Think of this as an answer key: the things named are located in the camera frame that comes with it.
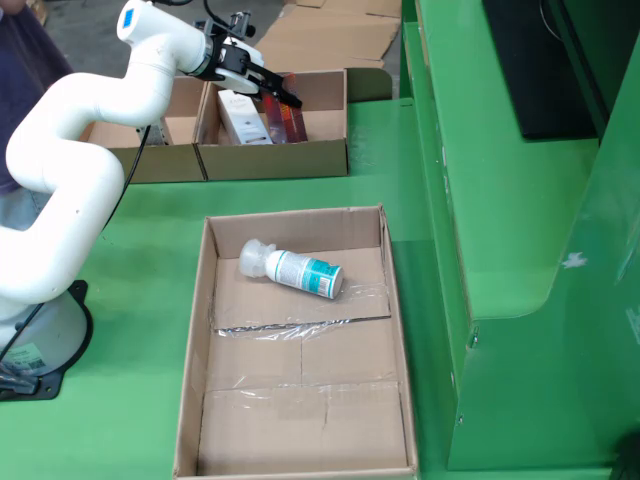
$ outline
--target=black cable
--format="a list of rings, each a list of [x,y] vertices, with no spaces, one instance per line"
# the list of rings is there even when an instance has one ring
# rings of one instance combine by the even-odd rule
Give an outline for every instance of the black cable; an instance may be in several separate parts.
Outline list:
[[[220,25],[222,25],[224,28],[228,30],[231,29],[231,26],[227,22],[222,20],[215,13],[213,13],[213,11],[211,10],[211,7],[209,7],[209,0],[204,0],[204,9],[207,11],[207,13],[213,19],[214,22],[219,23]]]
[[[193,2],[193,0],[179,0],[177,2],[174,2],[173,0],[168,0],[167,1],[167,5],[169,5],[170,7],[182,7],[183,5],[187,5],[188,3]]]
[[[4,348],[0,352],[0,363],[2,363],[2,360],[4,359],[7,352],[11,349],[13,344],[16,343],[16,340],[18,340],[18,337],[20,336],[20,334],[24,332],[24,329],[29,326],[29,323],[31,323],[31,320],[34,319],[34,317],[38,314],[38,312],[40,311],[43,305],[44,303],[41,303],[37,305],[36,308],[33,309],[33,311],[29,314],[27,319],[24,322],[22,322],[22,325],[20,325],[18,330],[16,330],[16,333],[13,334],[13,337],[11,337],[11,340],[9,340],[9,343],[7,343],[4,346]]]
[[[122,197],[124,197],[124,194],[127,191],[127,187],[131,183],[133,174],[136,173],[136,168],[138,168],[138,163],[140,163],[140,157],[142,156],[142,151],[144,150],[144,146],[147,144],[147,138],[149,137],[150,131],[151,131],[151,125],[147,125],[147,128],[144,131],[144,135],[142,136],[142,141],[140,142],[140,146],[138,147],[138,153],[136,153],[136,159],[133,161],[133,165],[131,166],[131,171],[129,172],[129,176],[127,177],[127,180],[124,182],[124,188],[122,189],[122,194],[120,195],[120,198],[118,199],[118,203],[116,203],[116,206],[113,207],[113,212],[111,212],[111,215],[109,215],[109,219],[107,220],[107,223],[105,223],[104,227],[102,227],[103,230],[107,228],[107,225],[109,225],[109,222],[113,218],[113,215],[116,213],[116,210],[118,209],[118,206],[120,206],[120,202],[122,201]]]
[[[159,3],[161,5],[167,5],[168,7],[182,7],[189,3],[193,2],[193,0],[155,0],[154,3]]]

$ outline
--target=floor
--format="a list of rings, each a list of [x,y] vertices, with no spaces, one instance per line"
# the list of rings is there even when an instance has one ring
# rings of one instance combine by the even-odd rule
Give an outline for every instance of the floor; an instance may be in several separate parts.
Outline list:
[[[116,23],[124,0],[50,0],[46,29],[76,71],[122,77],[127,68],[129,47],[116,37]],[[220,17],[250,10],[257,33],[249,39],[255,44],[266,33],[282,10],[283,0],[209,0]],[[182,7],[160,6],[185,20],[205,19],[200,0]],[[398,85],[400,72],[400,35],[396,36],[384,57],[385,70]]]

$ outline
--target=white box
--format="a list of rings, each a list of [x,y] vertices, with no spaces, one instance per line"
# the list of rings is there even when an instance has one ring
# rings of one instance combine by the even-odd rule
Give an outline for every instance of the white box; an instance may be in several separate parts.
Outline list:
[[[220,91],[218,98],[222,122],[235,145],[271,145],[273,143],[253,100],[231,90]]]

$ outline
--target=dark shirt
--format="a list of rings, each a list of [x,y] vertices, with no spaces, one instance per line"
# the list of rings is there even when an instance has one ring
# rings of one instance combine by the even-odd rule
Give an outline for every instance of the dark shirt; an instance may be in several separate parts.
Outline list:
[[[18,188],[7,171],[11,134],[42,94],[71,67],[29,8],[0,13],[0,195]]]

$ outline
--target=green table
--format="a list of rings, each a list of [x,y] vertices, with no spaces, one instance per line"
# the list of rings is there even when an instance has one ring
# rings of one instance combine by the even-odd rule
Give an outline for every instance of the green table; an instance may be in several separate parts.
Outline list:
[[[393,239],[423,476],[603,478],[444,471],[451,366],[415,107],[358,104],[349,118],[348,178],[131,187],[81,275],[95,319],[87,353],[56,400],[0,405],[2,478],[169,479],[203,218],[377,203]]]

